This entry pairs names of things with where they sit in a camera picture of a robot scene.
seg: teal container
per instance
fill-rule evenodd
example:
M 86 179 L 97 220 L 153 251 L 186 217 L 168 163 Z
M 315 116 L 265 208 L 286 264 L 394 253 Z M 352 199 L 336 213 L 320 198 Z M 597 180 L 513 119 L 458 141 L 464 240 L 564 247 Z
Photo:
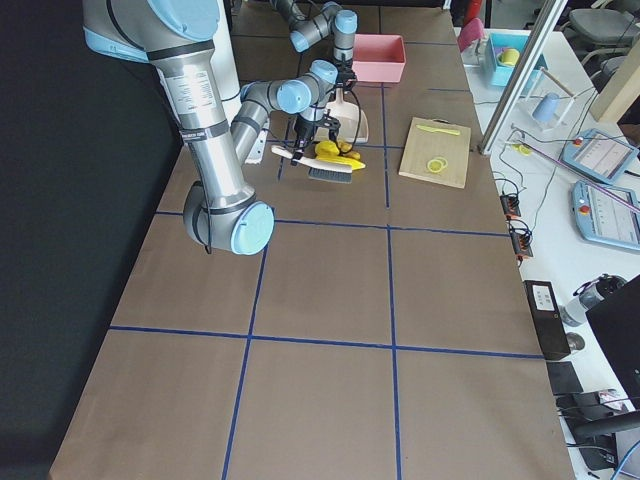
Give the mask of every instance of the teal container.
M 496 87 L 505 87 L 509 83 L 511 74 L 514 67 L 502 65 L 498 62 L 498 56 L 505 48 L 515 48 L 522 53 L 524 52 L 524 46 L 527 43 L 529 37 L 527 35 L 511 35 L 506 33 L 491 33 L 489 34 L 489 40 L 487 41 L 487 48 L 484 52 L 483 69 L 485 73 L 485 79 L 488 85 Z M 524 87 L 524 92 L 527 93 L 534 82 L 538 79 L 539 75 L 542 75 L 540 68 L 547 68 L 547 62 L 544 59 L 544 55 L 540 55 L 536 66 L 529 76 L 529 80 Z

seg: pink container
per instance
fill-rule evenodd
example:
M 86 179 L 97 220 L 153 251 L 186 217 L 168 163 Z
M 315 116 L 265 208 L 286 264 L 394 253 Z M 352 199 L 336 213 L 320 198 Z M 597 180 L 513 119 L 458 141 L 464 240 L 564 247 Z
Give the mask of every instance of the pink container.
M 353 71 L 358 81 L 398 83 L 406 61 L 400 35 L 356 34 Z

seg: black wall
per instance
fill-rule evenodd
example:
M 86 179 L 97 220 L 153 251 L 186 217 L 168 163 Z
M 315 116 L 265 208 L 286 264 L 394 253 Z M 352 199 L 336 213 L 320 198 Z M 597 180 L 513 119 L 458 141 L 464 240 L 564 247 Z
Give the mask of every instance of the black wall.
M 81 4 L 0 10 L 3 480 L 46 478 L 180 146 L 155 72 L 89 51 Z

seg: pink object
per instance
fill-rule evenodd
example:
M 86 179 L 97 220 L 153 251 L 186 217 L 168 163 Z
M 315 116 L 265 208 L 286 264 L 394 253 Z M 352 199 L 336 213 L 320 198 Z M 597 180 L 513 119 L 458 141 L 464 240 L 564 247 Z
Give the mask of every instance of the pink object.
M 484 25 L 479 18 L 473 18 L 467 23 L 458 35 L 458 48 L 464 51 L 476 40 L 484 37 Z
M 398 83 L 406 63 L 400 35 L 356 34 L 353 71 L 360 82 Z

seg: wooden cutting board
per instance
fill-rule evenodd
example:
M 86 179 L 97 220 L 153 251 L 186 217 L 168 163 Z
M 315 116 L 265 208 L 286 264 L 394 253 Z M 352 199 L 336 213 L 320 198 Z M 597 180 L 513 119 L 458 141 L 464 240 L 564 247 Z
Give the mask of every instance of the wooden cutting board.
M 460 135 L 427 132 L 420 130 L 416 125 L 457 130 Z M 470 139 L 471 129 L 467 127 L 413 117 L 398 173 L 404 177 L 464 188 Z M 431 173 L 427 169 L 427 162 L 434 157 L 444 157 L 447 160 L 447 168 L 440 173 Z

